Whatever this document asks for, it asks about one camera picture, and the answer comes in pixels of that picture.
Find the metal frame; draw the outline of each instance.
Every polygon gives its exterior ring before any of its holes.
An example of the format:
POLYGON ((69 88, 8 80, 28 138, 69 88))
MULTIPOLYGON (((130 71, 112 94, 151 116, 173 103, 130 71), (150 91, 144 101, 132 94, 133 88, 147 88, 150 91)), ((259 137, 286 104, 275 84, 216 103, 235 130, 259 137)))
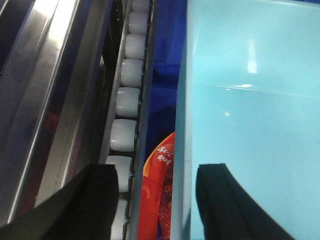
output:
MULTIPOLYGON (((88 100, 92 94, 93 85, 84 81, 97 75, 111 3, 37 0, 30 11, 0 81, 0 226, 17 215, 33 158, 43 150, 43 123, 57 83, 63 79, 68 86, 82 81, 87 87, 83 96, 88 100)), ((61 95, 63 104, 66 95, 61 95)), ((88 116, 90 101, 79 101, 80 114, 88 116)), ((73 109, 74 102, 67 102, 73 109)))
POLYGON ((38 192, 36 206, 60 190, 91 161, 86 145, 91 107, 112 1, 94 0, 38 192))

